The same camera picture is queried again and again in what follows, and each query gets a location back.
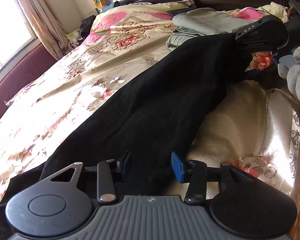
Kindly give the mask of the floral satin bedspread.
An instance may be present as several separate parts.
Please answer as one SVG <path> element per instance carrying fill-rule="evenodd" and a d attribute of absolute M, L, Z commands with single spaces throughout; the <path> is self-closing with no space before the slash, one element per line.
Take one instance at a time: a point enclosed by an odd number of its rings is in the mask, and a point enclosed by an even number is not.
<path fill-rule="evenodd" d="M 45 163 L 119 89 L 173 50 L 168 11 L 181 3 L 131 4 L 97 16 L 85 41 L 20 91 L 0 120 L 0 202 L 11 180 Z M 300 239 L 300 103 L 275 63 L 253 65 L 207 113 L 185 159 L 229 163 L 289 195 Z M 160 194 L 185 196 L 175 176 Z"/>

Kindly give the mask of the black bag on nightstand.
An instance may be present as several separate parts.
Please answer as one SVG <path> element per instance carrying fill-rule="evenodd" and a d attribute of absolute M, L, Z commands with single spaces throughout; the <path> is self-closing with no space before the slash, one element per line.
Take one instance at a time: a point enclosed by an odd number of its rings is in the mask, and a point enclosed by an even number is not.
<path fill-rule="evenodd" d="M 91 27 L 93 25 L 95 18 L 96 18 L 96 15 L 91 15 L 82 21 L 81 26 L 79 28 L 79 34 L 80 34 L 81 38 L 83 38 L 84 40 L 90 34 Z"/>

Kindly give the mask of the folded grey-green clothes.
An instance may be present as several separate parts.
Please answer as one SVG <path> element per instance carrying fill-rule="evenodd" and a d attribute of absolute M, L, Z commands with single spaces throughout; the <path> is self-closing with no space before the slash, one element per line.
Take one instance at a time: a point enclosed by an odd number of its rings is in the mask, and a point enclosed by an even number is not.
<path fill-rule="evenodd" d="M 252 24 L 250 20 L 236 18 L 211 8 L 199 8 L 177 14 L 172 21 L 176 28 L 166 41 L 170 50 L 175 50 L 194 37 L 237 33 Z"/>

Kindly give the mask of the window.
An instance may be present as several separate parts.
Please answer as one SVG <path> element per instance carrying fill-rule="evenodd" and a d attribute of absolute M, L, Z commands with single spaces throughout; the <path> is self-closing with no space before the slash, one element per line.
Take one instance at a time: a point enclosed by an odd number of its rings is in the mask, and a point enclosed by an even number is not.
<path fill-rule="evenodd" d="M 17 0 L 0 0 L 0 71 L 37 37 Z"/>

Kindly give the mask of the maroon upholstered bench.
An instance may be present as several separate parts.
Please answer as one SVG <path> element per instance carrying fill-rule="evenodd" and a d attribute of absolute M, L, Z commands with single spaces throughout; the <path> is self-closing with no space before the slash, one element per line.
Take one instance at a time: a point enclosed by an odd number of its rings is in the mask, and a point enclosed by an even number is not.
<path fill-rule="evenodd" d="M 19 90 L 40 77 L 57 60 L 40 44 L 29 52 L 0 81 L 0 118 L 7 110 L 5 102 L 15 96 Z"/>

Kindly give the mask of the black pants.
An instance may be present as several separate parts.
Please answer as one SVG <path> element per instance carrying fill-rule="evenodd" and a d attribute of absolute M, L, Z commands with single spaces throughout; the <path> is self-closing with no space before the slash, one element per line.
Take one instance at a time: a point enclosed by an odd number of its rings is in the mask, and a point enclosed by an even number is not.
<path fill-rule="evenodd" d="M 42 165 L 14 177 L 0 202 L 0 239 L 12 230 L 7 202 L 66 166 L 96 166 L 131 152 L 119 196 L 162 194 L 174 178 L 172 152 L 184 157 L 204 117 L 240 80 L 251 54 L 232 34 L 192 38 L 119 89 L 74 130 Z"/>

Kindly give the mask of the orange snack package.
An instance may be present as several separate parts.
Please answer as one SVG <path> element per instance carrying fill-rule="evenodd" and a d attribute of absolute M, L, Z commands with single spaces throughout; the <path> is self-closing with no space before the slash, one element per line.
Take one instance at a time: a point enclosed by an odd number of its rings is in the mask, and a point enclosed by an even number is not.
<path fill-rule="evenodd" d="M 106 0 L 92 0 L 95 5 L 95 10 L 98 14 L 103 11 L 103 8 L 106 6 Z"/>

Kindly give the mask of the beige curtain right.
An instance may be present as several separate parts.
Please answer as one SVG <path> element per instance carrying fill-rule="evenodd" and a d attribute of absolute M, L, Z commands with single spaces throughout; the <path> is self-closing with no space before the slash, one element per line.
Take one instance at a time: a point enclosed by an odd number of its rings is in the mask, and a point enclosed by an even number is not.
<path fill-rule="evenodd" d="M 56 60 L 70 52 L 66 31 L 45 0 L 18 0 L 18 3 L 34 33 Z"/>

